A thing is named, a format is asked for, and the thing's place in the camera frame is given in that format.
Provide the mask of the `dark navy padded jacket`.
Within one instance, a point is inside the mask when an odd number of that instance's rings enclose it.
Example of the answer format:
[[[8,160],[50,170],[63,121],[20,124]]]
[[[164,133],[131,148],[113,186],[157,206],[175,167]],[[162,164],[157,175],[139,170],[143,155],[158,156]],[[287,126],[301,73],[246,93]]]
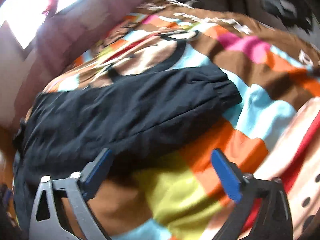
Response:
[[[20,227],[29,229],[42,176],[65,178],[105,148],[115,156],[111,172],[126,174],[195,140],[241,101],[214,64],[117,75],[105,87],[39,94],[14,140]]]

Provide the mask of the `colourful cartoon bed cover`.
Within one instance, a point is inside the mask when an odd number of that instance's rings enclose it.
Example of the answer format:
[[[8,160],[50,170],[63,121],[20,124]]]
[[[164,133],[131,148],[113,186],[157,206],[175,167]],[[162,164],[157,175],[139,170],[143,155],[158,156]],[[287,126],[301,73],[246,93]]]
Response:
[[[211,239],[235,204],[211,163],[278,177],[292,239],[319,239],[319,51],[233,12],[147,0],[59,75],[25,119],[15,173],[24,231],[49,219],[42,177],[79,176],[108,148],[110,172],[88,202],[99,236]]]

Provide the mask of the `window with brown frame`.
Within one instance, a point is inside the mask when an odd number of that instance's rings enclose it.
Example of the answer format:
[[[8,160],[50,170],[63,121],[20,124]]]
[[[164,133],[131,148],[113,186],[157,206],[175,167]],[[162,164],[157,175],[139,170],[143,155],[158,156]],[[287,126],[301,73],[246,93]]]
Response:
[[[80,0],[59,0],[55,14],[69,9]],[[52,12],[47,12],[49,0],[4,0],[1,5],[1,24],[6,23],[17,41],[25,50],[35,38],[37,30]]]

